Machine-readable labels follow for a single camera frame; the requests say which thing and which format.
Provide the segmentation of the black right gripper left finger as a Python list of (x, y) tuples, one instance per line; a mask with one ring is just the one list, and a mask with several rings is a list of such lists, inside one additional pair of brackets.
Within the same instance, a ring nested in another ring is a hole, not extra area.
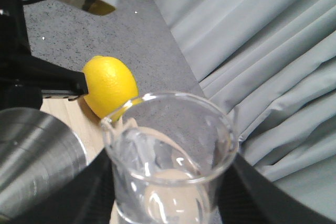
[(71, 182), (8, 223), (109, 223), (112, 180), (111, 161), (103, 150)]

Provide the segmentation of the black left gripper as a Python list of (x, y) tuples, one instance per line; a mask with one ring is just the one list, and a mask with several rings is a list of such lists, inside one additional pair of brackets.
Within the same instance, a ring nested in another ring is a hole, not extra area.
[(43, 95), (85, 95), (85, 75), (31, 56), (22, 0), (1, 0), (1, 108), (39, 109)]

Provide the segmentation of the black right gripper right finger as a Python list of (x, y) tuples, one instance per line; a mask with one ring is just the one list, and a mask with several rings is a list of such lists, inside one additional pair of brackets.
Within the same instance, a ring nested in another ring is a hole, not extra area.
[(256, 171), (237, 154), (220, 188), (222, 223), (335, 223)]

